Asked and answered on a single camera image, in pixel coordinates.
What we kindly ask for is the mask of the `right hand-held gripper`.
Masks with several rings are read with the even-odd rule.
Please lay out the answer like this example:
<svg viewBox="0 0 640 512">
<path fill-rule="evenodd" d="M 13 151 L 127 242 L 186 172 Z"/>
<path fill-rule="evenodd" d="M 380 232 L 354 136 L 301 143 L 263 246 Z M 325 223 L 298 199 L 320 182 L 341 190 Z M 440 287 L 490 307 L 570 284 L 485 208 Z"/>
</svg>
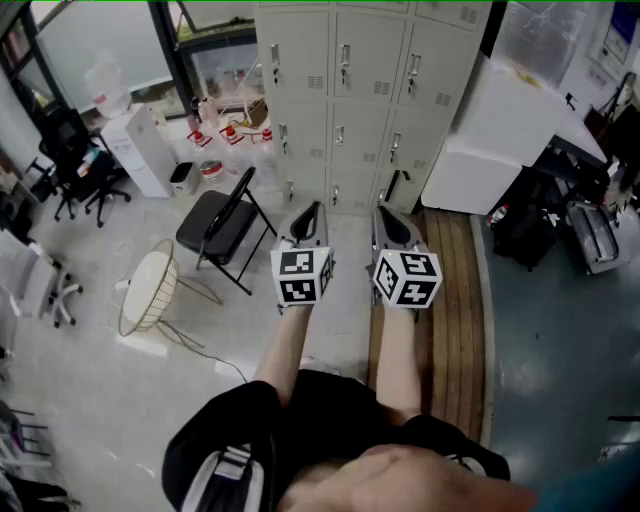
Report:
<svg viewBox="0 0 640 512">
<path fill-rule="evenodd" d="M 438 257 L 417 226 L 387 206 L 372 214 L 370 278 L 379 302 L 412 310 L 428 309 L 443 281 Z"/>
</svg>

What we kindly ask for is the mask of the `beige metal locker cabinet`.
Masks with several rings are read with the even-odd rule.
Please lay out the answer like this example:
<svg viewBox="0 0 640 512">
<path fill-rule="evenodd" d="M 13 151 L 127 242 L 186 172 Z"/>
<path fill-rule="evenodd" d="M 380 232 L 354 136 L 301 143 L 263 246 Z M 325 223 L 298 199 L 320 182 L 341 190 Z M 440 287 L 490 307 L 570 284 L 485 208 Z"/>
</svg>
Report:
<svg viewBox="0 0 640 512">
<path fill-rule="evenodd" d="M 409 1 L 259 2 L 256 34 L 284 202 L 411 212 L 449 133 L 491 12 Z"/>
</svg>

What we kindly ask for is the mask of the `person's left forearm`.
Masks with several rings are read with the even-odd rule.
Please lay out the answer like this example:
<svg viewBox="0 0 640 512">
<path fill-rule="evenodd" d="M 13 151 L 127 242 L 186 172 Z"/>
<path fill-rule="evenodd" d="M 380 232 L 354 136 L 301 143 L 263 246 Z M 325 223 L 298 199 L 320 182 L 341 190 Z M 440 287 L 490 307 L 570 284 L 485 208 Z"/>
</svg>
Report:
<svg viewBox="0 0 640 512">
<path fill-rule="evenodd" d="M 291 401 L 312 310 L 312 305 L 291 306 L 284 310 L 253 375 L 253 381 L 265 382 L 275 390 L 282 407 Z"/>
</svg>

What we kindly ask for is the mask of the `white box cabinet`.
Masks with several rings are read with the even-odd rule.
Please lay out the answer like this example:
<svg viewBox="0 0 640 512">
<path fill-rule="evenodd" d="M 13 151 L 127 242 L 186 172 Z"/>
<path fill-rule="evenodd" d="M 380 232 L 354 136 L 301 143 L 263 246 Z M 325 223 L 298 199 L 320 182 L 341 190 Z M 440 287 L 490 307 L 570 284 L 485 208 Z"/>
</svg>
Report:
<svg viewBox="0 0 640 512">
<path fill-rule="evenodd" d="M 427 208 L 486 215 L 524 166 L 535 163 L 568 113 L 543 82 L 480 53 L 449 134 L 421 194 Z"/>
</svg>

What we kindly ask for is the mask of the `black folding chair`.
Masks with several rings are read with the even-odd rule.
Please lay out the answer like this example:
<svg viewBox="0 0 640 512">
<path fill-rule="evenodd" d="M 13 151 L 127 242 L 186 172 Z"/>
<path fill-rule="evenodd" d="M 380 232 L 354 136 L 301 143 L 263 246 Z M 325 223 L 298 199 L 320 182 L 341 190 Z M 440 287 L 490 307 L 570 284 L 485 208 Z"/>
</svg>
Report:
<svg viewBox="0 0 640 512">
<path fill-rule="evenodd" d="M 252 292 L 241 283 L 241 278 L 266 234 L 277 236 L 274 225 L 250 190 L 255 174 L 256 168 L 249 167 L 229 194 L 215 190 L 203 193 L 176 232 L 178 244 L 197 255 L 197 270 L 203 262 L 211 263 L 248 296 Z M 226 266 L 258 218 L 263 220 L 265 228 L 240 273 L 234 277 Z"/>
</svg>

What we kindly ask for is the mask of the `black backpack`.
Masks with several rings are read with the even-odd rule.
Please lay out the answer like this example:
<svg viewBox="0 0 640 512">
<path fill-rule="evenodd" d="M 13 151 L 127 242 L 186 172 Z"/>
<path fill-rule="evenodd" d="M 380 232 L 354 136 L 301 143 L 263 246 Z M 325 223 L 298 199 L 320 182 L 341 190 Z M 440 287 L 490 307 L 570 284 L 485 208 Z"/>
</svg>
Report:
<svg viewBox="0 0 640 512">
<path fill-rule="evenodd" d="M 491 228 L 493 252 L 532 272 L 556 241 L 556 213 L 546 201 L 506 204 L 504 215 Z"/>
</svg>

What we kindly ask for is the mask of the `person's black striped shirt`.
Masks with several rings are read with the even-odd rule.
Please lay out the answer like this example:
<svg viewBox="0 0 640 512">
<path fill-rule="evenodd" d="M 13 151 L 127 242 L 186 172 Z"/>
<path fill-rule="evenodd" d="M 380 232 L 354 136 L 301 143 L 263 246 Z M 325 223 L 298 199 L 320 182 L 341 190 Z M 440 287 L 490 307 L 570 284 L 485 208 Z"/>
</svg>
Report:
<svg viewBox="0 0 640 512">
<path fill-rule="evenodd" d="M 457 461 L 472 459 L 493 478 L 508 480 L 506 460 L 430 415 L 392 424 L 372 389 L 355 379 L 302 369 L 288 405 L 275 389 L 253 381 L 207 402 L 170 440 L 162 488 L 181 510 L 197 473 L 230 449 L 250 458 L 243 471 L 263 471 L 256 512 L 275 512 L 294 478 L 329 461 L 349 461 L 383 444 L 412 445 Z"/>
</svg>

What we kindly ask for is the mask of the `grey folded hand cart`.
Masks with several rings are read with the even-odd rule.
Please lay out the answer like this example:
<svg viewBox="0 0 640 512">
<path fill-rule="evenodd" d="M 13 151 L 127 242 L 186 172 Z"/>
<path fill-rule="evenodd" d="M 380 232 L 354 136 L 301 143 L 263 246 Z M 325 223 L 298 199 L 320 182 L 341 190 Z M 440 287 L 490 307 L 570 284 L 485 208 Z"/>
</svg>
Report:
<svg viewBox="0 0 640 512">
<path fill-rule="evenodd" d="M 567 215 L 587 272 L 599 274 L 612 270 L 620 262 L 621 250 L 609 212 L 600 205 L 570 201 L 567 203 Z"/>
</svg>

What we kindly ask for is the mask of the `grey desk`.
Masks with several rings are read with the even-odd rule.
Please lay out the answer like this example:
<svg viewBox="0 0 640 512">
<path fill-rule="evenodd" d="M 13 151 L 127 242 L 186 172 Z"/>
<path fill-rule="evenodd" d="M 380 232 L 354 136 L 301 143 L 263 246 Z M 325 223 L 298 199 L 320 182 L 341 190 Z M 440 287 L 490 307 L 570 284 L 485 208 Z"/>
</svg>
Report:
<svg viewBox="0 0 640 512">
<path fill-rule="evenodd" d="M 607 157 L 584 122 L 573 112 L 564 115 L 546 149 L 553 154 L 564 154 L 572 164 L 586 164 L 601 168 Z"/>
</svg>

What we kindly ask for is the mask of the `black office chair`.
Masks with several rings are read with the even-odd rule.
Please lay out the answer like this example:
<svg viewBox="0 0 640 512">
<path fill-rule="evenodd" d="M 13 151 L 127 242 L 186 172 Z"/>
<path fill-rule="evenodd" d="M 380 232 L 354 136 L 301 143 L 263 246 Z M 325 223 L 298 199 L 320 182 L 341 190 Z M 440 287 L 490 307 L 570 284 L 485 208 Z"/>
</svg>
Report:
<svg viewBox="0 0 640 512">
<path fill-rule="evenodd" d="M 46 116 L 38 150 L 52 164 L 45 167 L 37 160 L 30 163 L 27 170 L 40 173 L 30 192 L 41 202 L 51 195 L 60 197 L 55 221 L 60 220 L 62 210 L 74 218 L 73 206 L 77 204 L 87 214 L 96 208 L 96 224 L 101 228 L 109 197 L 131 201 L 129 193 L 116 188 L 126 172 L 117 164 L 102 135 L 89 130 L 77 111 L 56 109 Z"/>
</svg>

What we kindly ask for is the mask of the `clear dispenser water bottle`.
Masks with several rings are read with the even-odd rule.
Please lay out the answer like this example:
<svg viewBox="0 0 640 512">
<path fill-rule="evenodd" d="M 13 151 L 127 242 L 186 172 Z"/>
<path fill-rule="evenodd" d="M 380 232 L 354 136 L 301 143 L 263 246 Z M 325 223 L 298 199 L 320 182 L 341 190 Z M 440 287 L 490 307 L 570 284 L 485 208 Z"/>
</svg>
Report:
<svg viewBox="0 0 640 512">
<path fill-rule="evenodd" d="M 132 95 L 110 49 L 102 49 L 95 55 L 91 67 L 84 73 L 84 81 L 92 104 L 101 116 L 114 119 L 128 111 Z"/>
</svg>

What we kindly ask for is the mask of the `grey office chair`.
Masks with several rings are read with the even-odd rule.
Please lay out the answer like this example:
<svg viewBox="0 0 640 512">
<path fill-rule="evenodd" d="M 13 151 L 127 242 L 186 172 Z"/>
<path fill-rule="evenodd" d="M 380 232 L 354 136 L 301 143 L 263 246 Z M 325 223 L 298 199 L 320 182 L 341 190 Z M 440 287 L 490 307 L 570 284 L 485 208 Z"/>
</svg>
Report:
<svg viewBox="0 0 640 512">
<path fill-rule="evenodd" d="M 48 311 L 55 328 L 76 325 L 65 300 L 84 292 L 60 261 L 35 241 L 26 244 L 7 229 L 0 229 L 0 290 L 8 295 L 17 318 L 41 318 Z"/>
</svg>

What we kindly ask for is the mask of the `teal headset edge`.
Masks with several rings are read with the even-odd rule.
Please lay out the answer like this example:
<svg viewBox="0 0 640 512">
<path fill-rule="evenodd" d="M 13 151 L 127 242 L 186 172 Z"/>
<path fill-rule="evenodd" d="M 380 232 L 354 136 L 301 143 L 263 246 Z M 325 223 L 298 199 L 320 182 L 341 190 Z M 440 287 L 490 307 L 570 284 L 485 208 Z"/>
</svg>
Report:
<svg viewBox="0 0 640 512">
<path fill-rule="evenodd" d="M 541 489 L 531 512 L 640 512 L 640 446 Z"/>
</svg>

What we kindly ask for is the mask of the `black window frame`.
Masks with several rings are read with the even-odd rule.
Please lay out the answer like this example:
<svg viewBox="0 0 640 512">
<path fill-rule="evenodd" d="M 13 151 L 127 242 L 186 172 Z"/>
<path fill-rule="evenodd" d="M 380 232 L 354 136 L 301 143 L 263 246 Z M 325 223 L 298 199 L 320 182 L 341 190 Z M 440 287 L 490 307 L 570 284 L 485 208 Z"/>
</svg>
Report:
<svg viewBox="0 0 640 512">
<path fill-rule="evenodd" d="M 169 3 L 161 0 L 147 3 L 158 41 L 168 66 L 173 85 L 184 109 L 184 114 L 170 115 L 174 120 L 193 113 L 191 100 L 197 96 L 187 70 L 188 59 L 200 52 L 219 50 L 257 42 L 255 23 L 224 23 L 218 28 L 196 32 L 188 40 L 180 41 L 174 27 Z"/>
</svg>

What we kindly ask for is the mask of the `silver foil wall sheet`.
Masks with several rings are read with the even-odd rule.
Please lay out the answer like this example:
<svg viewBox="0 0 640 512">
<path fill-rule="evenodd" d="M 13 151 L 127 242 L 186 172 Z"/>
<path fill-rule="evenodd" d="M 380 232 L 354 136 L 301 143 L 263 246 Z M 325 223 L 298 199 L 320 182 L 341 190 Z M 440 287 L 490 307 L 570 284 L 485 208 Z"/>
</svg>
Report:
<svg viewBox="0 0 640 512">
<path fill-rule="evenodd" d="M 492 58 L 560 86 L 587 16 L 585 2 L 509 1 Z"/>
</svg>

